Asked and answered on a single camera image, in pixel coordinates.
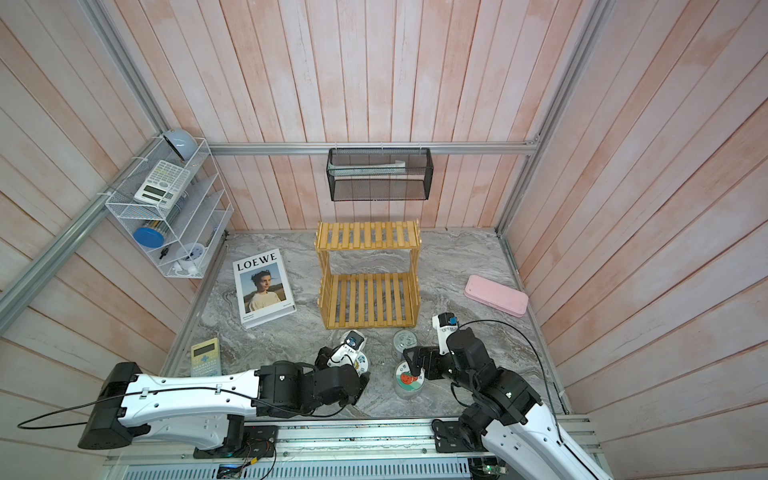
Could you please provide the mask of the blue lid container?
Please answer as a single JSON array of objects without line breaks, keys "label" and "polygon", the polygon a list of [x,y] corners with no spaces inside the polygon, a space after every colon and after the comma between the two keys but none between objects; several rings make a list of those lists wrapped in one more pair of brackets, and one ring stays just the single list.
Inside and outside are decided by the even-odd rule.
[{"label": "blue lid container", "polygon": [[142,226],[133,232],[134,240],[149,249],[161,247],[165,242],[165,235],[158,229],[151,226]]}]

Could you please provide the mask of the white calculator on rack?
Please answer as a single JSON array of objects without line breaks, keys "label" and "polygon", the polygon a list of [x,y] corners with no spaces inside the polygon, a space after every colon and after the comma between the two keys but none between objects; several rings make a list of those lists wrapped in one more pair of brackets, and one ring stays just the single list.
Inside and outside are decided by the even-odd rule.
[{"label": "white calculator on rack", "polygon": [[160,160],[145,177],[134,199],[160,209],[170,209],[184,192],[190,176],[190,170]]}]

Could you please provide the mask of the pink flat case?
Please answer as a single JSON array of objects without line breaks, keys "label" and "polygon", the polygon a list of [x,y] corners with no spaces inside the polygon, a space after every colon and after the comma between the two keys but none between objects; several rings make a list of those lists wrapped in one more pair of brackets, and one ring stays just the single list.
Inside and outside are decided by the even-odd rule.
[{"label": "pink flat case", "polygon": [[513,317],[523,317],[528,308],[529,297],[520,290],[470,275],[464,289],[467,298],[502,311]]}]

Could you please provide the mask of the Loewe magazine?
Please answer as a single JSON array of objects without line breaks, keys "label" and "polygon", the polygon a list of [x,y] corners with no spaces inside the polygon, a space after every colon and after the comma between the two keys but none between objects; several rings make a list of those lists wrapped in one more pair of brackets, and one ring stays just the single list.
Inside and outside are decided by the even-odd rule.
[{"label": "Loewe magazine", "polygon": [[232,267],[243,328],[254,328],[296,311],[279,249],[236,260]]}]

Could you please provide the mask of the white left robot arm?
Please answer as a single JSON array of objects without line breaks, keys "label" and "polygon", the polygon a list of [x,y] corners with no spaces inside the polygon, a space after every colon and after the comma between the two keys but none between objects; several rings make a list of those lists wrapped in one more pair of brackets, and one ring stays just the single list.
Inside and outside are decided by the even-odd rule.
[{"label": "white left robot arm", "polygon": [[278,361],[216,377],[159,377],[137,364],[117,364],[104,381],[78,446],[126,447],[138,437],[177,441],[200,450],[229,445],[259,416],[309,416],[325,405],[355,404],[370,380],[349,363],[317,367]]}]

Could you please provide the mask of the sunflower label seed jar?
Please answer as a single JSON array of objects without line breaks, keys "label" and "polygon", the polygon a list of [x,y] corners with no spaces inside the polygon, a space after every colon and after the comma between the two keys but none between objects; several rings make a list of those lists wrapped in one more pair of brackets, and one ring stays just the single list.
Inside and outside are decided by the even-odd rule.
[{"label": "sunflower label seed jar", "polygon": [[353,366],[359,376],[369,371],[369,361],[363,352],[357,352],[353,360]]}]

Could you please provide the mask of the box in black basket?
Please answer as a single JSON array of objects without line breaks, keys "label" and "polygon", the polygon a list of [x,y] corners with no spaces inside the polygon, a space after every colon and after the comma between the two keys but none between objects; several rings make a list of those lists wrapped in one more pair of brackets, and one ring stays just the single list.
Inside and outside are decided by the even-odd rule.
[{"label": "box in black basket", "polygon": [[330,164],[327,172],[333,177],[367,177],[381,175],[404,175],[406,172],[405,161],[395,161],[388,164],[368,165],[336,165]]}]

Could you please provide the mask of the purple label tin can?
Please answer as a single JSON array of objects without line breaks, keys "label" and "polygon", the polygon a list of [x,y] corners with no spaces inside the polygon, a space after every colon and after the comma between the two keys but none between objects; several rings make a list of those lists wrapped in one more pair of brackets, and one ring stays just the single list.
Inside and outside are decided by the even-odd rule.
[{"label": "purple label tin can", "polygon": [[397,362],[401,362],[404,360],[403,352],[409,348],[416,347],[418,339],[412,331],[401,329],[394,334],[392,343],[394,359]]}]

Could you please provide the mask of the strawberry label seed jar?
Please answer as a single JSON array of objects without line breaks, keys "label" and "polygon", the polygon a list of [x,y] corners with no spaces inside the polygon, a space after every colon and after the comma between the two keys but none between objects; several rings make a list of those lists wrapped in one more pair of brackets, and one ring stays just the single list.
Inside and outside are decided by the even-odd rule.
[{"label": "strawberry label seed jar", "polygon": [[424,372],[412,375],[406,361],[401,361],[394,371],[394,391],[402,399],[411,399],[418,396],[425,383]]}]

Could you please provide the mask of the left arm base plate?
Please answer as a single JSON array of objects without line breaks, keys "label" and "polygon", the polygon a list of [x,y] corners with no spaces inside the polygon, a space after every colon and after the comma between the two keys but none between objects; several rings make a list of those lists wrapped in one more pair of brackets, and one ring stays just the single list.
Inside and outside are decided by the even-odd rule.
[{"label": "left arm base plate", "polygon": [[242,422],[230,422],[223,444],[211,450],[196,448],[195,459],[245,459],[275,456],[277,425],[245,426]]}]

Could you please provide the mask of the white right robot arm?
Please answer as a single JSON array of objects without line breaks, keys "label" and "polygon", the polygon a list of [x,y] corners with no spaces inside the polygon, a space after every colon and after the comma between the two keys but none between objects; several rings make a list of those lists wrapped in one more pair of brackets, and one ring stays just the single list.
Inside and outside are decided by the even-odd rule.
[{"label": "white right robot arm", "polygon": [[403,358],[413,374],[447,379],[471,394],[456,421],[432,422],[438,441],[460,452],[485,450],[526,479],[611,477],[521,375],[496,365],[471,328],[457,329],[438,346],[408,348]]}]

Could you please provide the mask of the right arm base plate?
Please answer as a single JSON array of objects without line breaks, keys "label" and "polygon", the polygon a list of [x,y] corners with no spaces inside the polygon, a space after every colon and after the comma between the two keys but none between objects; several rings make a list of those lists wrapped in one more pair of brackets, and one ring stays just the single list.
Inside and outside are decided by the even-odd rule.
[{"label": "right arm base plate", "polygon": [[433,419],[431,429],[438,453],[465,453],[484,450],[477,433],[461,420]]}]

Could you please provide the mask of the green yellow calculator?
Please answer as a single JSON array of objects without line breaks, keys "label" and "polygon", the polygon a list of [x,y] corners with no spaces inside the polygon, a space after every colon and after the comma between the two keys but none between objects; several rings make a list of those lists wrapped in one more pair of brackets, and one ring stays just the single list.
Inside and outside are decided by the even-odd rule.
[{"label": "green yellow calculator", "polygon": [[211,377],[222,375],[220,344],[218,338],[212,338],[190,348],[190,376]]}]

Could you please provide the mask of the wooden two-tier shelf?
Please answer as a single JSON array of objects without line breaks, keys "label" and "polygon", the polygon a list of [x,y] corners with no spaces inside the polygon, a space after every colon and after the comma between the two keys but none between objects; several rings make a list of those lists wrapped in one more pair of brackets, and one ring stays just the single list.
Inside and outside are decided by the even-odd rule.
[{"label": "wooden two-tier shelf", "polygon": [[[422,247],[417,220],[318,224],[315,251],[322,278],[317,304],[329,330],[413,328],[421,306],[418,278]],[[406,253],[403,272],[371,267],[362,272],[336,273],[333,253]]]}]

